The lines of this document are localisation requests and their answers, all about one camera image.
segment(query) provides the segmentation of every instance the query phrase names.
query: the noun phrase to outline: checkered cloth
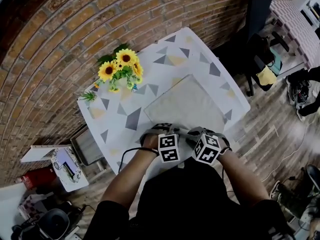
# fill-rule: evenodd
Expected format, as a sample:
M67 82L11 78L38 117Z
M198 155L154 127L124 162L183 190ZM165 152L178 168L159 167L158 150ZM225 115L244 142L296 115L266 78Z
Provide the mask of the checkered cloth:
M290 0L273 1L270 10L296 43L307 69L320 66L320 40L306 18Z

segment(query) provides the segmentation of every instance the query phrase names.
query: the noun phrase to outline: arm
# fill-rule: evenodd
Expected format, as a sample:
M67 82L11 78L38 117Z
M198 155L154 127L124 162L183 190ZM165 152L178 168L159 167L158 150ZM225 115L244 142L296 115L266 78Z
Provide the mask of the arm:
M143 143L145 148L158 148L158 136L149 135ZM131 161L112 180L101 201L113 201L129 209L135 199L141 180L156 154L138 150Z
M219 143L222 148L226 147L224 141L219 141ZM227 150L217 159L228 175L236 198L241 205L252 207L259 201L270 199L263 183L235 153Z

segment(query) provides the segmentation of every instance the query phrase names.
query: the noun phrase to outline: flower bouquet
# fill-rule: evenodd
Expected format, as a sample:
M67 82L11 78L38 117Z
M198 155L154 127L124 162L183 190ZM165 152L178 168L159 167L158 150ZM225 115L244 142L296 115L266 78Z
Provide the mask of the flower bouquet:
M113 54L107 54L97 60L99 65L99 80L94 85L99 88L102 83L109 81L108 90L113 93L119 92L119 80L126 79L126 87L137 90L137 84L143 80L144 69L141 67L139 58L133 50L128 49L127 44L121 44L114 49Z

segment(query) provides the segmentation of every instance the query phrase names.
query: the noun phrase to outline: black pants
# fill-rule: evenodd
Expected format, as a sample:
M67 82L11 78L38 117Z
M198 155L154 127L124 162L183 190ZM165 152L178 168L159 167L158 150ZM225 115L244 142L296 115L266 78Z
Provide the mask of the black pants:
M288 81L291 84L295 84L296 82L301 80L313 80L320 83L320 66L310 69L309 72L307 70L300 70L288 76ZM299 109L299 114L305 117L307 115L317 112L319 107L320 95L318 94L314 103Z

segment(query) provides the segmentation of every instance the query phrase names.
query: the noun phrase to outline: geometric patterned tablecloth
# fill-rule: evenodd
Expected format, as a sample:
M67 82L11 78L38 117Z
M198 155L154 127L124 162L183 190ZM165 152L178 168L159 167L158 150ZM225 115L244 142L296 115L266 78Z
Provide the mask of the geometric patterned tablecloth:
M223 113L224 130L250 110L233 78L188 27L149 45L137 55L144 68L138 90L122 88L111 93L107 91L107 83L99 89L92 84L87 91L96 92L97 99L90 103L78 99L92 136L116 174L123 152L139 147L140 136L154 126L144 109L189 74L193 74ZM126 155L122 167L133 155L134 152Z
M295 42L306 68L320 66L320 40L306 18L290 0L273 1L270 10Z

